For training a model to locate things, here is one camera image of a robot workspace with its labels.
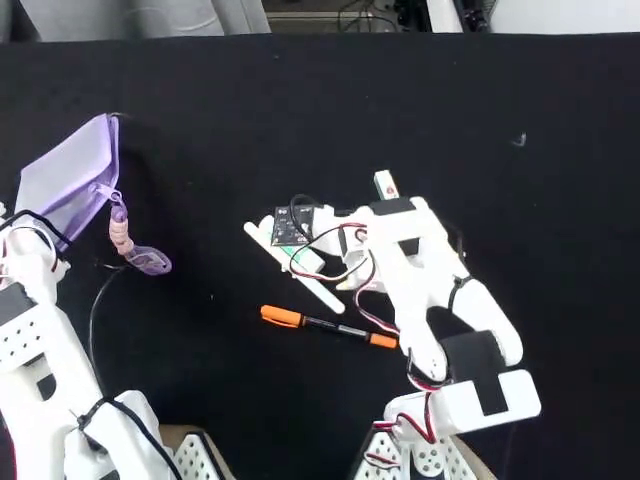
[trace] purple pouch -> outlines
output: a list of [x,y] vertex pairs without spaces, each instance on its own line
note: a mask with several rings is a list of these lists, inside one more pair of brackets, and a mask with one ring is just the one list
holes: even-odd
[[[74,240],[107,199],[95,184],[115,188],[120,165],[118,118],[92,118],[50,152],[22,169],[15,211],[32,210]],[[56,239],[60,251],[67,248]]]

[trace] background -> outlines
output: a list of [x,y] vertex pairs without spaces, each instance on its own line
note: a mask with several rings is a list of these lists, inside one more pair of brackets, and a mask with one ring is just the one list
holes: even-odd
[[[507,427],[464,440],[498,476],[623,478],[640,307],[639,48],[632,35],[8,46],[0,192],[11,203],[20,169],[92,116],[132,115],[120,185],[130,229],[175,271],[127,273],[109,290],[96,325],[108,389],[143,391],[163,423],[205,427],[238,478],[344,478],[371,421],[411,391],[404,358],[265,324],[264,303],[332,316],[242,225],[299,192],[366,204],[373,173],[390,168],[401,192],[464,233],[542,401],[508,465]],[[114,261],[106,227],[103,212],[60,284],[82,339],[108,274],[94,259]]]

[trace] gray fabric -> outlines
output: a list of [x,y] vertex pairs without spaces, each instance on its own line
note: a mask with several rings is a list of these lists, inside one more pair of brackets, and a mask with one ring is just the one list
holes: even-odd
[[43,41],[270,31],[261,0],[20,1]]
[[0,0],[0,43],[11,33],[11,0]]

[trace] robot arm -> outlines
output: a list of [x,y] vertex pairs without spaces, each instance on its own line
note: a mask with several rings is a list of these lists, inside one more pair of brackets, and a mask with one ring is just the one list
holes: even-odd
[[[6,255],[0,285],[0,410],[14,443],[18,478],[97,479],[114,466],[122,479],[174,478],[131,419],[111,405],[98,409],[79,432],[78,417],[103,394],[69,319],[55,305],[57,282],[69,264],[57,259],[36,231],[35,225],[21,224],[0,234]],[[47,378],[55,385],[50,394],[39,387]],[[157,419],[140,392],[125,392],[117,400],[159,440]],[[90,449],[88,437],[108,456]]]
[[[394,399],[385,420],[393,422],[399,414],[424,418],[427,410],[442,438],[538,415],[529,373],[507,371],[523,354],[515,328],[488,289],[472,278],[427,202],[399,197],[388,172],[376,178],[381,175],[387,180],[378,185],[381,201],[346,217],[336,216],[331,206],[316,207],[309,228],[312,248],[340,257],[347,271],[355,269],[339,290],[365,288],[389,296],[400,347],[409,366],[426,377],[422,386],[412,382],[427,393]],[[438,341],[427,322],[428,309],[436,306],[450,309],[474,332]],[[396,434],[415,436],[411,429]]]
[[[426,321],[427,310],[435,306],[448,308],[451,300],[452,312],[471,328],[491,331],[506,366],[517,364],[522,359],[522,342],[511,322],[487,288],[470,278],[427,202],[420,197],[405,200],[384,200],[396,203],[393,208],[397,211],[382,215],[374,211],[375,204],[373,208],[360,207],[348,217],[336,217],[330,206],[316,208],[314,236],[345,223],[366,225],[367,233],[366,239],[360,241],[352,232],[337,230],[314,243],[314,248],[342,257],[347,268],[371,255],[376,265],[376,281],[372,285],[386,293],[394,306],[402,351],[408,355],[411,350],[414,365],[435,382],[445,380],[447,358]],[[412,242],[418,244],[417,251],[407,255],[403,245],[407,249]],[[370,269],[358,269],[339,288],[357,288]]]

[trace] white stick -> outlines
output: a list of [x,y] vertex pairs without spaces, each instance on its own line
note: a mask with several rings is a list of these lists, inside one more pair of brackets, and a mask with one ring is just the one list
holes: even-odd
[[[253,223],[247,222],[244,224],[244,231],[253,238],[258,245],[264,248],[278,263],[282,266],[283,270],[289,271],[289,262],[291,257],[279,247],[271,246],[271,243],[267,236],[256,227]],[[306,271],[306,269],[294,260],[296,269]],[[300,283],[307,287],[311,293],[324,302],[334,312],[341,314],[345,311],[344,303],[342,303],[333,293],[331,293],[324,285],[314,278],[307,277],[295,277]]]

